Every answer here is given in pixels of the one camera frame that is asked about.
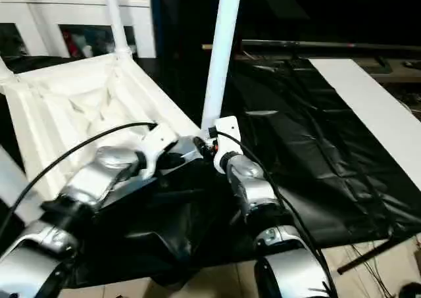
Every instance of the white bracket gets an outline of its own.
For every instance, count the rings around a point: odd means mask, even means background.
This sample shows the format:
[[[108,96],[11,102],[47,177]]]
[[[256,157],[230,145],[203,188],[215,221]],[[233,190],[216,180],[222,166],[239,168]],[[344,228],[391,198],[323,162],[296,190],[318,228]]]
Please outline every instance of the white bracket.
[[[141,170],[139,175],[142,180],[148,180],[155,173],[157,160],[164,150],[173,142],[177,141],[178,136],[169,125],[159,124],[153,128],[136,147],[146,157],[146,169]]]
[[[241,141],[241,134],[239,132],[238,122],[235,116],[229,116],[215,120],[215,128],[217,131],[224,132],[225,134],[236,138],[238,141]],[[222,157],[226,153],[232,151],[242,155],[243,150],[241,150],[241,147],[236,142],[227,137],[218,135],[217,140],[218,151],[216,152],[215,158],[213,159],[213,165],[219,173],[225,174],[225,171],[220,166]]]

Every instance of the white pole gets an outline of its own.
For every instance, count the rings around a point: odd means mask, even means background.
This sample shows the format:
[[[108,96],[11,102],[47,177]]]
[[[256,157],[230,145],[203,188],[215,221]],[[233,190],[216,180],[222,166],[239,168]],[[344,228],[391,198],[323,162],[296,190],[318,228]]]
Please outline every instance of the white pole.
[[[108,12],[110,14],[112,35],[116,45],[116,54],[118,57],[127,57],[132,55],[132,50],[127,44],[126,34],[124,33],[123,23],[121,21],[120,10],[117,0],[107,0]]]
[[[202,129],[214,126],[215,119],[219,118],[221,114],[238,7],[239,0],[219,0],[205,105],[203,107]]]

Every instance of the white crate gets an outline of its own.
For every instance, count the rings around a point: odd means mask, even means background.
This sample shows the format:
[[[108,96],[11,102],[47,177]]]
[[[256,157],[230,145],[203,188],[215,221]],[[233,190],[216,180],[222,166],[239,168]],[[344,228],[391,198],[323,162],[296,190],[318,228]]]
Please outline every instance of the white crate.
[[[3,86],[28,179],[83,140],[129,122],[165,122],[180,136],[199,128],[131,59],[115,54],[51,66]],[[122,130],[88,145],[52,169],[36,186],[56,196],[95,148],[138,141],[144,127]]]

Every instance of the metal rod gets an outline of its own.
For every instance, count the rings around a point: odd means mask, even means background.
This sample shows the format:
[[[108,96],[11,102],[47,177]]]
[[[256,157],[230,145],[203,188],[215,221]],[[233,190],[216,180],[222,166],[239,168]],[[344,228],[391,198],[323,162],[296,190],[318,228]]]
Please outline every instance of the metal rod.
[[[121,21],[120,9],[118,8],[117,0],[107,0],[108,12],[110,14],[110,22],[112,29],[112,36],[116,45],[115,52],[117,57],[127,57],[132,55],[126,34],[124,33],[123,22]]]
[[[365,263],[366,261],[373,259],[374,257],[377,257],[378,255],[382,254],[383,252],[386,252],[387,250],[391,249],[392,247],[406,241],[411,236],[399,238],[399,239],[390,239],[386,241],[385,243],[379,245],[378,247],[375,247],[373,250],[361,255],[360,257],[357,257],[355,260],[339,267],[336,271],[339,275],[342,275],[343,273],[346,273],[353,268],[357,267],[360,264]]]
[[[239,0],[219,0],[205,104],[203,106],[202,129],[212,127],[215,119],[219,118],[221,114],[238,7]]]

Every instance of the glass cabinet door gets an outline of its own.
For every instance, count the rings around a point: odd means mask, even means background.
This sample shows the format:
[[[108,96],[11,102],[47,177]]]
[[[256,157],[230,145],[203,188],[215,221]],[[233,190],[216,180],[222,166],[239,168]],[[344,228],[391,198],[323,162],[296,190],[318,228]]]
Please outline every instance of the glass cabinet door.
[[[13,23],[0,23],[0,56],[26,56],[28,50]]]
[[[111,26],[61,24],[60,31],[71,57],[90,58],[114,52]],[[125,26],[124,31],[128,45],[136,57],[133,27]]]

